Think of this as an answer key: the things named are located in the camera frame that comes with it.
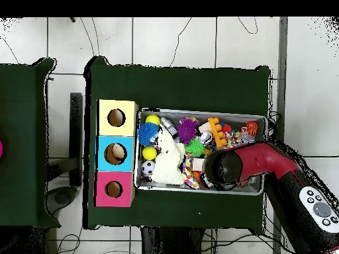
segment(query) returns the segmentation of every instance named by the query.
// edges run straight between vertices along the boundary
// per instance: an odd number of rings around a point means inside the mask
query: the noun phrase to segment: white plush toy
[[[151,176],[157,183],[182,185],[185,181],[179,169],[183,162],[185,146],[175,143],[172,135],[160,124],[158,147],[161,153],[156,157],[156,166]]]

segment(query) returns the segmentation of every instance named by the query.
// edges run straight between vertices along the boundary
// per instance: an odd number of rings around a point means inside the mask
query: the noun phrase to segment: grey plastic bin
[[[137,115],[136,129],[145,123],[145,119],[148,115],[155,114],[161,117],[166,117],[171,120],[173,125],[177,128],[179,120],[186,117],[195,117],[199,121],[199,125],[207,122],[209,117],[218,117],[221,122],[229,124],[234,131],[239,131],[244,127],[245,123],[249,121],[255,121],[258,124],[258,131],[256,134],[256,142],[266,140],[268,136],[268,124],[267,118],[258,115],[244,115],[244,114],[228,114],[228,113],[216,113],[216,112],[199,112],[199,111],[183,111],[183,110],[170,110],[170,109],[154,109],[154,108],[141,108]],[[134,167],[134,184],[137,188],[144,190],[161,190],[161,191],[181,191],[181,192],[207,192],[218,194],[241,194],[241,195],[259,195],[264,189],[264,175],[258,175],[250,179],[249,184],[243,187],[236,187],[230,191],[217,191],[208,189],[193,190],[187,185],[169,185],[159,184],[155,182],[148,182],[142,180],[141,166],[144,162],[142,157],[142,148],[139,144],[138,138],[136,139],[136,157]]]

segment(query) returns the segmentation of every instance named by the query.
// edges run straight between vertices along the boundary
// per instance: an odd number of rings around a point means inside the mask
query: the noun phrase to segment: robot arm
[[[267,173],[266,192],[297,254],[338,254],[339,217],[301,168],[269,143],[218,150],[203,164],[202,181],[216,188]]]

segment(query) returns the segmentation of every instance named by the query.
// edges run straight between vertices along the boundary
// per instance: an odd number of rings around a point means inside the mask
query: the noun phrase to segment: yellow ball
[[[160,118],[156,115],[148,115],[145,122],[152,122],[153,124],[159,126]]]
[[[142,155],[144,156],[145,159],[151,161],[156,158],[156,149],[152,146],[146,146],[142,150]]]

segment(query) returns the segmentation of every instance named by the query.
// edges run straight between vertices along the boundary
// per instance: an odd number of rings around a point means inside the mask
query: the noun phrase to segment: soccer ball
[[[141,170],[145,176],[152,175],[155,166],[156,164],[153,161],[145,161],[141,166]]]

